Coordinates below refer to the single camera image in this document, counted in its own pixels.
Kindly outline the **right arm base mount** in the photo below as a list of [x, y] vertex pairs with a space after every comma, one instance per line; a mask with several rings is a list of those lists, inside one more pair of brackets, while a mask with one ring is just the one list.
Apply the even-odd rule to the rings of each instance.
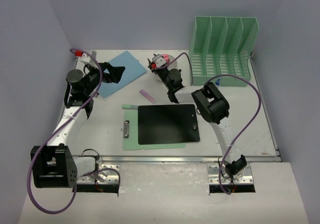
[[[218, 163], [207, 166], [209, 193], [223, 193], [219, 183], [219, 165]], [[232, 193], [255, 193], [254, 179], [250, 165], [247, 165], [239, 174], [234, 176], [233, 180], [228, 178], [224, 172], [220, 175], [221, 185], [227, 192]]]

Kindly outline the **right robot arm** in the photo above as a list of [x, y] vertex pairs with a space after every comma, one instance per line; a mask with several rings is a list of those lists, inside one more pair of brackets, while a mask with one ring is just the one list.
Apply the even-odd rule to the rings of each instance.
[[231, 142], [234, 139], [230, 122], [230, 105], [226, 98], [213, 83], [204, 86], [185, 87], [181, 77], [181, 70], [165, 67], [167, 61], [161, 55], [155, 55], [148, 60], [148, 68], [159, 77], [167, 88], [167, 96], [172, 103], [194, 103], [199, 113], [214, 130], [220, 145], [222, 155], [225, 156], [223, 175], [227, 180], [233, 181], [241, 175], [247, 161], [239, 148]]

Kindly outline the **black clipboard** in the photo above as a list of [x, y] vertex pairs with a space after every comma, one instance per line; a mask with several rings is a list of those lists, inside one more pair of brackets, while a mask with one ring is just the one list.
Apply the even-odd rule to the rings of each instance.
[[138, 143], [140, 145], [199, 141], [198, 120], [193, 104], [138, 107]]

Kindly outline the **pink glue bottle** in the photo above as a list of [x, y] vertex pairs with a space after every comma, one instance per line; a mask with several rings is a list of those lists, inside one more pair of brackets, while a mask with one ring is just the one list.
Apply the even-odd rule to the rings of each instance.
[[166, 63], [169, 63], [169, 62], [170, 62], [170, 59], [169, 59], [169, 57], [168, 57], [167, 54], [163, 54], [163, 58], [164, 58], [164, 60], [166, 61]]

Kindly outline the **small clear spray bottle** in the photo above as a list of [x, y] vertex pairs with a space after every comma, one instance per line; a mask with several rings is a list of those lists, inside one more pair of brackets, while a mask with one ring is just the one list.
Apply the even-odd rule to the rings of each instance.
[[220, 87], [220, 84], [221, 84], [221, 79], [218, 78], [218, 79], [216, 80], [216, 82], [215, 82], [215, 85], [216, 85], [217, 88], [219, 88], [219, 87]]

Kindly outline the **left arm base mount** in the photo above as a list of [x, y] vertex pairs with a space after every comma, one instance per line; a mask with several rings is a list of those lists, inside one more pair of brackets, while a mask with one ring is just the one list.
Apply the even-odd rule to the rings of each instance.
[[76, 157], [74, 162], [77, 167], [78, 193], [119, 193], [121, 182], [119, 163], [110, 163], [97, 156]]

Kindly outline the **green highlighter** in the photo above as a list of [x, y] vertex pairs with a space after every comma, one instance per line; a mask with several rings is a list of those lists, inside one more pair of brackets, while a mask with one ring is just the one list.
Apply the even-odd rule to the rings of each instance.
[[127, 110], [138, 110], [138, 105], [130, 105], [130, 104], [123, 104], [122, 109], [127, 109]]

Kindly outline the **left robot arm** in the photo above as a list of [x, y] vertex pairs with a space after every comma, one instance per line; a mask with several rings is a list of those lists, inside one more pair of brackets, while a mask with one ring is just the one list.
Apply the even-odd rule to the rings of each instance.
[[72, 188], [85, 174], [94, 181], [103, 177], [104, 168], [96, 164], [95, 156], [73, 157], [69, 145], [91, 115], [94, 105], [92, 93], [99, 82], [119, 83], [125, 67], [113, 67], [104, 62], [100, 68], [91, 64], [86, 64], [85, 68], [88, 69], [87, 74], [73, 69], [66, 75], [65, 110], [55, 129], [56, 134], [37, 157], [38, 147], [31, 150], [31, 158], [35, 160], [32, 174], [37, 188]]

